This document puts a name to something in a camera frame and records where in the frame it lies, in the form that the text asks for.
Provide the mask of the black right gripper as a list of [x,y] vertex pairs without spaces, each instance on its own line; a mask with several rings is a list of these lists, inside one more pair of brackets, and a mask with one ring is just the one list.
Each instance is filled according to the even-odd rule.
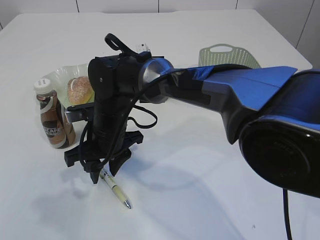
[[142,143],[143,135],[138,130],[126,130],[133,107],[130,98],[96,99],[93,103],[93,120],[87,121],[78,146],[64,153],[64,161],[68,167],[80,162],[92,183],[97,184],[105,164],[109,165],[111,175],[116,176],[132,155],[130,147]]

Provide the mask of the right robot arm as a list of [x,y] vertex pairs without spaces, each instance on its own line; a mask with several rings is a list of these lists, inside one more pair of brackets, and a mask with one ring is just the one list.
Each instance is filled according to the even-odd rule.
[[81,162],[94,183],[104,165],[115,175],[143,135],[126,130],[136,102],[168,98],[219,113],[229,143],[239,143],[249,166],[285,190],[320,195],[320,72],[289,66],[222,64],[174,68],[148,52],[96,57],[88,64],[93,103],[71,106],[70,122],[87,121],[78,146],[64,154]]

